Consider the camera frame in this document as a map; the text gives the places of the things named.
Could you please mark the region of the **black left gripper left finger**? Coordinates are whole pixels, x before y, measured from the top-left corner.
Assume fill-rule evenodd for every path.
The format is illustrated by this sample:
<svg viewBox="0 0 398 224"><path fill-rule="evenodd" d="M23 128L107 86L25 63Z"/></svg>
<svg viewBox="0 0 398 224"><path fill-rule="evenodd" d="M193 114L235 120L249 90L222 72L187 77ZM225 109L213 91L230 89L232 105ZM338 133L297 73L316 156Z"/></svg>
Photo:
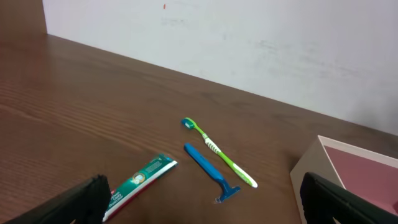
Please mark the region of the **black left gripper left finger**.
<svg viewBox="0 0 398 224"><path fill-rule="evenodd" d="M102 223L111 200L105 175L95 175L6 224Z"/></svg>

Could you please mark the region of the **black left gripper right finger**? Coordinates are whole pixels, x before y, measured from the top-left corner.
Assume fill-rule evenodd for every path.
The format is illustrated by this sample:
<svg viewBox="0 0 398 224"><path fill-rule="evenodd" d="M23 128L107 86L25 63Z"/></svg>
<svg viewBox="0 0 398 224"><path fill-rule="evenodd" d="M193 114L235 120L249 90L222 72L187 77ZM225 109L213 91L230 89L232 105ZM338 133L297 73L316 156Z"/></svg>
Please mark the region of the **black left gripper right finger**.
<svg viewBox="0 0 398 224"><path fill-rule="evenodd" d="M313 172L305 173L300 198L308 224L397 224L397 215Z"/></svg>

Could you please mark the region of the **white box with pink interior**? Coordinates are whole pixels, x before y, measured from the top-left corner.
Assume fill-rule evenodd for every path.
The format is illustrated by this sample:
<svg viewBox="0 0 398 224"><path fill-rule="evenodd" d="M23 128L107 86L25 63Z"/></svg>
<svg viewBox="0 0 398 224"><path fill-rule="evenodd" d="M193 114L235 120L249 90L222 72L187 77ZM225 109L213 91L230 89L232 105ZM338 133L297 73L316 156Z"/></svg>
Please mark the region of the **white box with pink interior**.
<svg viewBox="0 0 398 224"><path fill-rule="evenodd" d="M302 223L306 223L300 188L314 172L379 208L397 215L397 159L318 136L290 172Z"/></svg>

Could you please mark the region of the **green toothpaste tube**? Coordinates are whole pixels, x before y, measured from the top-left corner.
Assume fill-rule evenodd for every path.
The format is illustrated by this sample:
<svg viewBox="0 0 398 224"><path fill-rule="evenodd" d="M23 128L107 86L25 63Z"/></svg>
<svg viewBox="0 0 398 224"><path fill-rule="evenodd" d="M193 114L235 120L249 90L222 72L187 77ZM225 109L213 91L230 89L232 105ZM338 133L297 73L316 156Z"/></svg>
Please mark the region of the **green toothpaste tube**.
<svg viewBox="0 0 398 224"><path fill-rule="evenodd" d="M108 221L145 188L177 165L177 161L165 154L155 156L141 170L111 192L111 199L102 222Z"/></svg>

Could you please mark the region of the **blue disposable razor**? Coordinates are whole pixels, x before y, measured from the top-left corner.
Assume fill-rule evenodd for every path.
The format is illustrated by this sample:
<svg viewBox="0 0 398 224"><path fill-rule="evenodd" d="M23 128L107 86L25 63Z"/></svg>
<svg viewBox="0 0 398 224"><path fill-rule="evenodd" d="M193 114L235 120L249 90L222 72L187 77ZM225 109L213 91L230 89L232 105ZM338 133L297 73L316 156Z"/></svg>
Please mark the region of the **blue disposable razor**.
<svg viewBox="0 0 398 224"><path fill-rule="evenodd" d="M215 198L216 203L222 203L241 190L240 186L230 187L221 173L205 159L191 144L184 144L184 150L190 157L215 181L222 189L222 194Z"/></svg>

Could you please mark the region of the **green white toothbrush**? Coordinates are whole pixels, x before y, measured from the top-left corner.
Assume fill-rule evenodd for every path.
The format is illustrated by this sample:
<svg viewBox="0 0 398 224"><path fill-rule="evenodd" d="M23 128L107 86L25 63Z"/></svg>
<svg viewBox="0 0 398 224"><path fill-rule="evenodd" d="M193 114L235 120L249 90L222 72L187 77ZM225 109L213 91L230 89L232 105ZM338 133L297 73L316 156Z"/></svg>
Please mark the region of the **green white toothbrush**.
<svg viewBox="0 0 398 224"><path fill-rule="evenodd" d="M188 129L195 129L198 131L205 144L224 162L248 185L250 185L253 188L258 188L257 182L249 175L247 174L240 166L238 166L235 162L233 162L225 153L221 151L221 149L210 139L210 137L199 127L199 125L194 122L191 118L184 118L182 119L182 124L188 128Z"/></svg>

